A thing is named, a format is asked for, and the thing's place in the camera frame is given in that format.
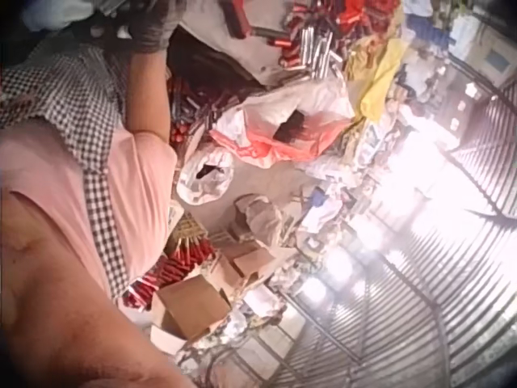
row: checkered shirt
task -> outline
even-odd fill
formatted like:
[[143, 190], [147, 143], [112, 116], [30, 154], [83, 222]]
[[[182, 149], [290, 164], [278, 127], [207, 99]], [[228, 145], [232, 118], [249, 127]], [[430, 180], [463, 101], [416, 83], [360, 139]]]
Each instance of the checkered shirt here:
[[121, 61], [82, 45], [4, 70], [0, 94], [0, 129], [43, 118], [56, 127], [82, 167], [91, 232], [113, 298], [128, 286], [107, 182], [111, 139], [123, 117], [126, 74]]

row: gray glove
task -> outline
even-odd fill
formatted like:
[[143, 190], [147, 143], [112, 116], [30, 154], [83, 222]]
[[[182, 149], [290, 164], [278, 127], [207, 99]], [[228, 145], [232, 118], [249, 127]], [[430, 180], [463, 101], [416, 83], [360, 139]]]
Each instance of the gray glove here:
[[155, 53], [167, 49], [186, 5], [187, 0], [153, 0], [147, 11], [137, 15], [129, 27], [135, 51]]

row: cardboard box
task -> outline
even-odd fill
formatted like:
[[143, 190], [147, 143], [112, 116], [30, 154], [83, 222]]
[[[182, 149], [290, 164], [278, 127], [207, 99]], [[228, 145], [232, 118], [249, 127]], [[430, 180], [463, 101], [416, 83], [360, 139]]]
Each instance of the cardboard box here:
[[187, 342], [184, 339], [167, 333], [158, 326], [153, 325], [150, 330], [149, 337], [151, 342], [160, 349], [162, 352], [171, 354], [174, 356]]
[[169, 285], [153, 296], [153, 323], [188, 342], [213, 332], [230, 311], [224, 293], [201, 275]]
[[223, 255], [219, 256], [210, 269], [207, 280], [216, 289], [222, 289], [230, 301], [238, 297], [240, 291], [246, 286], [246, 279], [235, 270]]
[[284, 259], [277, 259], [256, 241], [222, 247], [221, 254], [244, 280], [242, 289], [265, 281], [284, 262]]

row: plastic bag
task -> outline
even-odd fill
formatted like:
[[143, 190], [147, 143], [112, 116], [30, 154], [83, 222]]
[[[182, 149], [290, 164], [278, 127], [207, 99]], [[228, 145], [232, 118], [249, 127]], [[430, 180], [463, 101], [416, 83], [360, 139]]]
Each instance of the plastic bag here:
[[235, 207], [246, 216], [253, 235], [268, 247], [277, 247], [282, 234], [282, 212], [266, 196], [248, 194], [235, 201]]
[[217, 200], [228, 189], [233, 170], [233, 156], [228, 150], [213, 144], [206, 145], [185, 163], [176, 191], [190, 205]]
[[[274, 139], [278, 127], [295, 110], [305, 115], [303, 128], [289, 143]], [[249, 97], [225, 112], [210, 133], [242, 161], [269, 168], [280, 160], [316, 158], [353, 116], [346, 88], [338, 79], [328, 78]]]

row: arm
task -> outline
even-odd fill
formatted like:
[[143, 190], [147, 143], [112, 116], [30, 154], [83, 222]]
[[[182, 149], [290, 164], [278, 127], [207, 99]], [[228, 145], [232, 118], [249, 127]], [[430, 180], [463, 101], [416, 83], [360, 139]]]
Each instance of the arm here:
[[31, 385], [193, 387], [106, 298], [39, 208], [5, 192], [1, 253], [2, 329]]
[[170, 111], [166, 90], [166, 51], [135, 53], [129, 67], [126, 129], [149, 132], [169, 142]]
[[127, 130], [153, 133], [166, 143], [170, 134], [166, 49], [184, 10], [184, 0], [157, 0], [130, 30], [135, 53], [129, 69]]

